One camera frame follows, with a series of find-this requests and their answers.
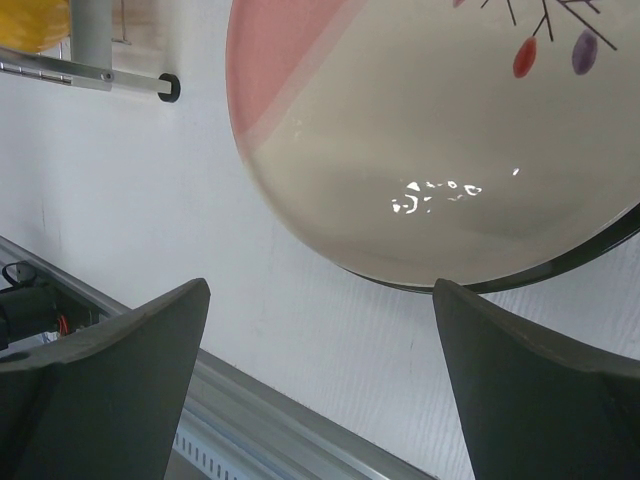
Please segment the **pink and cream floral plate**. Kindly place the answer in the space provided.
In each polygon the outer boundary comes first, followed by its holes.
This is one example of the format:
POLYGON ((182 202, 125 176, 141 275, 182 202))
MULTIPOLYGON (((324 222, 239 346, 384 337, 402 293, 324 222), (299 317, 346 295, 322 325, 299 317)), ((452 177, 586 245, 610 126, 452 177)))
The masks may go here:
POLYGON ((226 90, 276 217, 376 283, 503 291, 639 232, 635 1, 235 1, 226 90))

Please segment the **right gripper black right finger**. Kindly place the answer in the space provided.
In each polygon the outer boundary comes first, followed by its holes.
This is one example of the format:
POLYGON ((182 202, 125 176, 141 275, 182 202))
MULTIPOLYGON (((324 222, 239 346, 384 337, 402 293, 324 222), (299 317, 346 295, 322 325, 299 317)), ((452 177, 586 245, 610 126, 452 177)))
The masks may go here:
POLYGON ((636 479, 639 363, 437 280, 438 333, 478 479, 636 479))

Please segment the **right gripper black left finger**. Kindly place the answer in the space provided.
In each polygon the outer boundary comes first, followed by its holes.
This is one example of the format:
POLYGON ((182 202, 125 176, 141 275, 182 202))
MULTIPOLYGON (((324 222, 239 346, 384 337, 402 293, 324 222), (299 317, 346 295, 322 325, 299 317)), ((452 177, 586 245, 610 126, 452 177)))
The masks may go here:
POLYGON ((161 479, 204 332, 202 278, 1 360, 4 479, 161 479))

